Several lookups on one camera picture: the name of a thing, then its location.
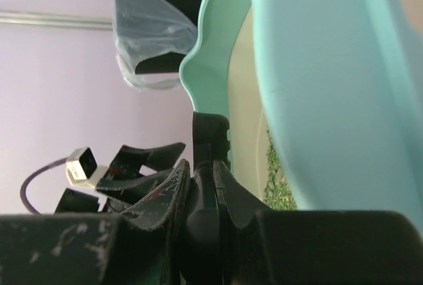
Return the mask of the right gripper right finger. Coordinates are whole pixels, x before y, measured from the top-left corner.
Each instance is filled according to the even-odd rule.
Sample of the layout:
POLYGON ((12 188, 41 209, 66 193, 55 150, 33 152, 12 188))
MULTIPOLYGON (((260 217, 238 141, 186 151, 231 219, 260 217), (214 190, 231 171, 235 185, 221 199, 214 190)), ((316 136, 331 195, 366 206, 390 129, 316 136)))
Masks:
POLYGON ((270 208, 240 185, 222 161, 213 162, 220 215, 224 284, 269 284, 261 214, 270 208))

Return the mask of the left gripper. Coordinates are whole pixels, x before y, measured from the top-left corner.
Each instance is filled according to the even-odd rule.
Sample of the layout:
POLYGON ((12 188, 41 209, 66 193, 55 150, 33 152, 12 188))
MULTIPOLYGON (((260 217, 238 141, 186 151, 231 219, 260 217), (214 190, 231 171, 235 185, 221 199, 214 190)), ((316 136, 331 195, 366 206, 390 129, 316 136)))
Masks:
POLYGON ((63 192, 54 213, 116 212, 103 194, 124 190, 147 194, 168 178, 185 147, 182 142, 149 149, 123 145, 110 167, 100 165, 89 177, 82 168, 67 165, 65 174, 70 187, 63 192), (143 165, 158 173, 133 179, 132 175, 138 174, 143 165))

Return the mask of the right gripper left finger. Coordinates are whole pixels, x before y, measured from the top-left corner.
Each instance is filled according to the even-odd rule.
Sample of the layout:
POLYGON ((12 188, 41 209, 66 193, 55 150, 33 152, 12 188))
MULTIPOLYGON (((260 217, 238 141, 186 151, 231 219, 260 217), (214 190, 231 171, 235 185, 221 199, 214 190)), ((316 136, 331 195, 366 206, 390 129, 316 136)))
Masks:
POLYGON ((128 225, 120 284, 180 284, 174 251, 190 188, 190 165, 181 160, 157 188, 122 213, 128 225))

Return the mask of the black litter scoop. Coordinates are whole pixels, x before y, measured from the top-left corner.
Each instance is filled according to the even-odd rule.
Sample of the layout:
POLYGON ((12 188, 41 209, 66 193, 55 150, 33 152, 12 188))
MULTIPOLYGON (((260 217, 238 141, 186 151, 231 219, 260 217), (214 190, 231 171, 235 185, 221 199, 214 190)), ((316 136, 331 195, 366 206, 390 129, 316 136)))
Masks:
POLYGON ((213 162, 230 166, 229 121, 195 112, 192 119, 193 176, 178 235, 178 260, 187 284, 221 284, 219 203, 213 162))

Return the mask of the teal litter box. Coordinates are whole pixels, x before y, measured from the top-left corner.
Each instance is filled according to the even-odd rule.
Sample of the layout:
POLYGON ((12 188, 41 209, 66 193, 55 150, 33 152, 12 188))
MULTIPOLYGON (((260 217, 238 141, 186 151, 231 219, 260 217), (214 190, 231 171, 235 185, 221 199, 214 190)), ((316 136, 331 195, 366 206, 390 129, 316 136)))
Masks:
POLYGON ((180 78, 229 115, 229 58, 253 15, 272 139, 304 210, 392 210, 422 225, 422 35, 401 0, 202 0, 180 78))

